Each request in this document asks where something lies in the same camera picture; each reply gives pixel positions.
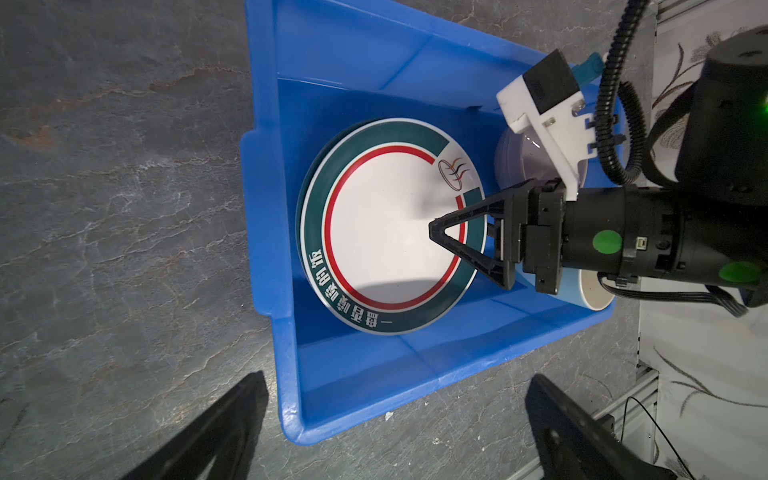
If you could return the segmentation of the striped rim white plate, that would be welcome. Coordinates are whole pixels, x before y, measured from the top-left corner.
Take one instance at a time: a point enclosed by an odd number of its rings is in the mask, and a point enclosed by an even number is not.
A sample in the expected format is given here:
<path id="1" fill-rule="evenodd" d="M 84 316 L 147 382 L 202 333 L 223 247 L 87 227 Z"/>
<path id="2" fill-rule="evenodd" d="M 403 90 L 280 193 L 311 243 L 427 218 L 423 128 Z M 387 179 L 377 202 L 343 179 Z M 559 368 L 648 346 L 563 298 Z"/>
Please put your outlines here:
<path id="1" fill-rule="evenodd" d="M 300 190 L 296 242 L 310 287 L 343 323 L 375 335 L 436 322 L 476 277 L 429 237 L 429 223 L 485 197 L 459 143 L 420 120 L 338 134 Z"/>

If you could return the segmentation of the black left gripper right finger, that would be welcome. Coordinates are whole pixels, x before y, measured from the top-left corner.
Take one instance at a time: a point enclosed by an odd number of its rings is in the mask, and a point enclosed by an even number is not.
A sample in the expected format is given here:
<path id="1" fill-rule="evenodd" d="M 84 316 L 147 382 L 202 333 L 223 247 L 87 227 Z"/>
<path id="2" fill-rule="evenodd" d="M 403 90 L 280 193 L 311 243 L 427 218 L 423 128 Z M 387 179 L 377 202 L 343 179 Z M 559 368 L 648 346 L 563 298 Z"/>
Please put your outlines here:
<path id="1" fill-rule="evenodd" d="M 526 412 L 545 479 L 673 479 L 642 461 L 542 374 L 532 377 Z"/>

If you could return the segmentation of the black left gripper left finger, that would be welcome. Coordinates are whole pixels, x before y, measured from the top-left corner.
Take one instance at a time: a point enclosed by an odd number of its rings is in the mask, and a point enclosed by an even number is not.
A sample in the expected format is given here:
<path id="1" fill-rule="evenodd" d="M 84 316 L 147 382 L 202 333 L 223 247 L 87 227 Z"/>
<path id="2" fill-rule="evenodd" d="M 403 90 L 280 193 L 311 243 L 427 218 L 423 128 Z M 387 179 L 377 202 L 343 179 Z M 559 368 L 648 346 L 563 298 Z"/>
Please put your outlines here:
<path id="1" fill-rule="evenodd" d="M 246 375 L 126 479 L 246 479 L 269 402 L 264 373 Z"/>

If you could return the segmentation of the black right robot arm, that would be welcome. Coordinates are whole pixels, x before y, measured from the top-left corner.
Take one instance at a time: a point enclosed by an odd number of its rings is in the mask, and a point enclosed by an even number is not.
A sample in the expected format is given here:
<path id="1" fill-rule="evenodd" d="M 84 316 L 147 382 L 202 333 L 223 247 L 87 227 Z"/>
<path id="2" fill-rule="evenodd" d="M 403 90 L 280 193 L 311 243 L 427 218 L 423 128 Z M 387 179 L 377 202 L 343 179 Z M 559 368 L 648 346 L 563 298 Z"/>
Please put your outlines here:
<path id="1" fill-rule="evenodd" d="M 621 78 L 644 10 L 631 2 L 604 61 L 595 112 L 553 52 L 497 95 L 509 128 L 534 130 L 557 170 L 433 220 L 430 239 L 496 285 L 518 272 L 557 295 L 565 270 L 610 296 L 767 302 L 767 30 L 707 54 L 700 77 L 652 126 Z"/>

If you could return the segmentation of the purple bowl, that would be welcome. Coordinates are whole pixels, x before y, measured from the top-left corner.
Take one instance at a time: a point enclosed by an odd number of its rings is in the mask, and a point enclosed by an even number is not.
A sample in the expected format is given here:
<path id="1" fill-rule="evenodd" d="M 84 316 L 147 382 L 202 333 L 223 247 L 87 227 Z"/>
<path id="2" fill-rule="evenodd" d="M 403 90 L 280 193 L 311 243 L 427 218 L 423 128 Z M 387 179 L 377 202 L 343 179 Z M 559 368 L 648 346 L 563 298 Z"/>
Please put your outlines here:
<path id="1" fill-rule="evenodd" d="M 549 181 L 560 178 L 555 164 L 532 128 L 521 134 L 507 129 L 502 134 L 495 151 L 494 171 L 500 190 L 530 179 Z"/>

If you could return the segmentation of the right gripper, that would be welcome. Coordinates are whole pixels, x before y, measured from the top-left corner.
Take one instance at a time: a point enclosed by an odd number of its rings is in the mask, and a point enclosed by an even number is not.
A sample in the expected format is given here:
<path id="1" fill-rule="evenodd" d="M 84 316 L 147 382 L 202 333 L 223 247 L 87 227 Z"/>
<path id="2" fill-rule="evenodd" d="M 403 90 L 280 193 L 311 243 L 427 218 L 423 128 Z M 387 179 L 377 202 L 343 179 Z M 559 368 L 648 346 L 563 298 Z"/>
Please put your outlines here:
<path id="1" fill-rule="evenodd" d="M 684 279 L 684 202 L 675 192 L 587 188 L 567 202 L 563 190 L 557 180 L 523 181 L 431 221 L 429 237 L 507 291 L 515 287 L 516 271 L 502 259 L 502 236 L 522 236 L 520 273 L 541 293 L 559 293 L 567 269 L 621 285 L 639 278 Z M 486 231 L 492 256 L 445 233 L 482 216 L 504 222 L 503 234 Z"/>

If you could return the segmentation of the cream mug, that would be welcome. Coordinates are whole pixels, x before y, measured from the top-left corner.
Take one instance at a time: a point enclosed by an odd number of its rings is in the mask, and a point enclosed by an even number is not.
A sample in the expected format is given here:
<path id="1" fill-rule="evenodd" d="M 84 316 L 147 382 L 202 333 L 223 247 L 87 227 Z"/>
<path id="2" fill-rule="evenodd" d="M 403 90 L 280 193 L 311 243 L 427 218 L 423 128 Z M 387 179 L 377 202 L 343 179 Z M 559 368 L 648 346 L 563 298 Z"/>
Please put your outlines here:
<path id="1" fill-rule="evenodd" d="M 602 311 L 615 296 L 600 284 L 596 272 L 564 268 L 555 298 L 592 311 Z"/>

